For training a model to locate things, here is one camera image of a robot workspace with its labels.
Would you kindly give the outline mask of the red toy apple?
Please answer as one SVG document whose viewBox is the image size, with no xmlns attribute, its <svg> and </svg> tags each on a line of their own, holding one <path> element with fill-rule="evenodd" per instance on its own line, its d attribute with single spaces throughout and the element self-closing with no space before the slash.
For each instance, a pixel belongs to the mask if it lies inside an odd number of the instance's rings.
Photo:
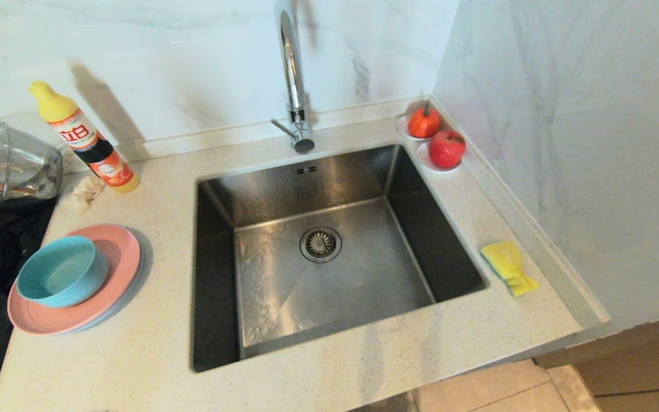
<svg viewBox="0 0 659 412">
<path fill-rule="evenodd" d="M 430 162 L 439 169 L 450 170 L 458 167 L 465 151 L 465 138 L 453 129 L 440 130 L 429 141 Z"/>
</svg>

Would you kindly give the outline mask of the stainless steel sink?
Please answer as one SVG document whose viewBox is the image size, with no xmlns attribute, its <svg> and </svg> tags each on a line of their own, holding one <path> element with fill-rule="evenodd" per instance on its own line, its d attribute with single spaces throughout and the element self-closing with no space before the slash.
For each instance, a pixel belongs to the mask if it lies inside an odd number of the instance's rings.
<svg viewBox="0 0 659 412">
<path fill-rule="evenodd" d="M 330 262 L 301 255 L 316 226 Z M 193 280 L 197 373 L 486 287 L 400 144 L 198 182 Z"/>
</svg>

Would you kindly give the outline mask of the chrome faucet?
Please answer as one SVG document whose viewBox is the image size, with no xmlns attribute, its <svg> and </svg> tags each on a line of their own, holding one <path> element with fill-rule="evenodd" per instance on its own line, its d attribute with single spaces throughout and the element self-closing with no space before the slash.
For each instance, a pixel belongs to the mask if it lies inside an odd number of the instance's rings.
<svg viewBox="0 0 659 412">
<path fill-rule="evenodd" d="M 281 62 L 288 101 L 286 112 L 288 125 L 277 120 L 271 123 L 291 138 L 291 146 L 298 154 L 306 154 L 314 149 L 312 130 L 307 115 L 307 99 L 301 73 L 300 43 L 296 34 L 295 11 L 291 0 L 272 0 Z"/>
</svg>

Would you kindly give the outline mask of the pink plate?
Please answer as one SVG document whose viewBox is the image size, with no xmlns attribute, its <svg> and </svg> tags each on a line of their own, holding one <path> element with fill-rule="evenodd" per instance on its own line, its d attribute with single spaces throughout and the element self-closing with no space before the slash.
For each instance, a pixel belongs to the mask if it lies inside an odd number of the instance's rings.
<svg viewBox="0 0 659 412">
<path fill-rule="evenodd" d="M 99 224 L 78 229 L 71 236 L 89 238 L 104 252 L 109 271 L 104 284 L 92 297 L 74 307 L 50 308 L 24 298 L 13 285 L 7 300 L 11 323 L 32 335 L 71 334 L 90 329 L 115 315 L 135 294 L 143 278 L 141 243 L 126 227 Z"/>
</svg>

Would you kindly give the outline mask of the grey plate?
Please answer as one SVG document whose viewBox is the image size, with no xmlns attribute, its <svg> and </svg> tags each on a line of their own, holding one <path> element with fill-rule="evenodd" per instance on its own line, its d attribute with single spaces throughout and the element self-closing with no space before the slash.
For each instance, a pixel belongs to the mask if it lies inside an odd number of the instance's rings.
<svg viewBox="0 0 659 412">
<path fill-rule="evenodd" d="M 149 239 L 135 228 L 100 224 L 79 229 L 72 235 L 93 240 L 107 255 L 110 271 L 99 292 L 76 306 L 84 315 L 78 328 L 70 329 L 68 334 L 94 328 L 123 310 L 143 287 L 153 260 Z"/>
</svg>

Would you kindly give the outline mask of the clear glass jug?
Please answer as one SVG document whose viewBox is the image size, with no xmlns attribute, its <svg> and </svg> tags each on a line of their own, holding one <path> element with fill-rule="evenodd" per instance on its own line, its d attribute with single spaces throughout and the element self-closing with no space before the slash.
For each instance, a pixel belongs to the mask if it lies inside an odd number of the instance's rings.
<svg viewBox="0 0 659 412">
<path fill-rule="evenodd" d="M 55 198 L 62 188 L 62 174 L 58 149 L 0 120 L 0 204 Z"/>
</svg>

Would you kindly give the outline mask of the orange dish soap bottle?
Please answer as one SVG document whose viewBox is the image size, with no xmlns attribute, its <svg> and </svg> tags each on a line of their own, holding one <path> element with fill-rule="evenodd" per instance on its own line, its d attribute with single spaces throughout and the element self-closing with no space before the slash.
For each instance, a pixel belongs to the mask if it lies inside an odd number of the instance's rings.
<svg viewBox="0 0 659 412">
<path fill-rule="evenodd" d="M 138 187 L 136 172 L 73 99 L 42 81 L 33 82 L 29 92 L 37 102 L 39 116 L 105 185 L 120 193 Z"/>
</svg>

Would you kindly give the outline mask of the yellow green sponge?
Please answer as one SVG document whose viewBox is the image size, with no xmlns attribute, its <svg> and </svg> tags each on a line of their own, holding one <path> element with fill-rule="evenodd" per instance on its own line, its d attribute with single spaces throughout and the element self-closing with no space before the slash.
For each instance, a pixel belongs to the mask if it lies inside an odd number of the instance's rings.
<svg viewBox="0 0 659 412">
<path fill-rule="evenodd" d="M 539 288 L 538 282 L 526 273 L 522 253 L 512 241 L 484 245 L 479 253 L 513 297 L 520 297 Z"/>
</svg>

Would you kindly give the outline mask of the wooden cabinet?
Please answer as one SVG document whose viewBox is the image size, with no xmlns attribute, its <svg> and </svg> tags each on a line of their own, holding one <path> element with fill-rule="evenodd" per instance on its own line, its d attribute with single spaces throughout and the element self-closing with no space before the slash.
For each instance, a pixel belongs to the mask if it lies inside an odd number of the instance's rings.
<svg viewBox="0 0 659 412">
<path fill-rule="evenodd" d="M 659 412 L 659 320 L 539 355 L 562 394 L 579 386 L 601 412 Z"/>
</svg>

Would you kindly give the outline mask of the blue bowl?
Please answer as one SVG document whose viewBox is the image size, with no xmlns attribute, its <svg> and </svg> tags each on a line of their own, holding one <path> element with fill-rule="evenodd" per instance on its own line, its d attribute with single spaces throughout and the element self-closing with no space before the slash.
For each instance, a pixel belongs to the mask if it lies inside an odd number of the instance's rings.
<svg viewBox="0 0 659 412">
<path fill-rule="evenodd" d="M 45 245 L 20 269 L 16 290 L 44 307 L 73 307 L 92 297 L 105 283 L 110 264 L 95 242 L 68 236 Z"/>
</svg>

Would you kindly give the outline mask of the orange toy pumpkin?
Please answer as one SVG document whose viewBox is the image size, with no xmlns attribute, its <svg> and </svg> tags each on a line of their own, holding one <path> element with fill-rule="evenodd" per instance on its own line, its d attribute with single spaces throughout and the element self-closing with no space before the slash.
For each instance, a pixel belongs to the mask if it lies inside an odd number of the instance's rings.
<svg viewBox="0 0 659 412">
<path fill-rule="evenodd" d="M 442 118 L 430 102 L 415 110 L 408 121 L 407 130 L 413 138 L 427 139 L 435 135 L 441 128 Z"/>
</svg>

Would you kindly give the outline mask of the metal drain strainer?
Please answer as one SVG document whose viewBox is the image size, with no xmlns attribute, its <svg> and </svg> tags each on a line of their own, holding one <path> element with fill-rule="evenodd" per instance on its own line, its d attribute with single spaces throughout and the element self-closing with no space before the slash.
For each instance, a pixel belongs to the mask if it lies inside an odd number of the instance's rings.
<svg viewBox="0 0 659 412">
<path fill-rule="evenodd" d="M 332 227 L 311 227 L 300 239 L 300 252 L 303 258 L 318 264 L 334 260 L 341 248 L 342 238 Z"/>
</svg>

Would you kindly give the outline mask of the small white dish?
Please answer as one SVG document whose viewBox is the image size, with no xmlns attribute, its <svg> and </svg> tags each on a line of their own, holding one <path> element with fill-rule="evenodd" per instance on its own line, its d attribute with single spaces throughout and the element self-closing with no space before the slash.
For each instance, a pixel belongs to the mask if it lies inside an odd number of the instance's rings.
<svg viewBox="0 0 659 412">
<path fill-rule="evenodd" d="M 416 149 L 416 157 L 418 158 L 418 161 L 421 162 L 421 164 L 428 169 L 428 171 L 434 173 L 434 174 L 448 174 L 452 172 L 453 170 L 457 169 L 458 167 L 461 166 L 462 161 L 458 162 L 454 167 L 452 168 L 440 168 L 437 167 L 432 161 L 431 157 L 429 156 L 429 147 L 430 143 L 429 142 L 424 142 L 419 144 L 418 148 Z"/>
<path fill-rule="evenodd" d="M 415 136 L 411 135 L 410 131 L 408 130 L 408 124 L 410 124 L 411 117 L 412 117 L 411 114 L 407 114 L 407 115 L 398 117 L 398 122 L 396 122 L 396 129 L 397 129 L 398 133 L 400 133 L 405 138 L 410 139 L 411 141 L 426 141 L 429 138 L 431 138 L 435 133 L 438 133 L 439 131 L 442 130 L 442 125 L 443 124 L 440 124 L 440 127 L 437 128 L 434 131 L 434 133 L 431 134 L 430 137 L 426 137 L 426 138 L 415 137 Z"/>
</svg>

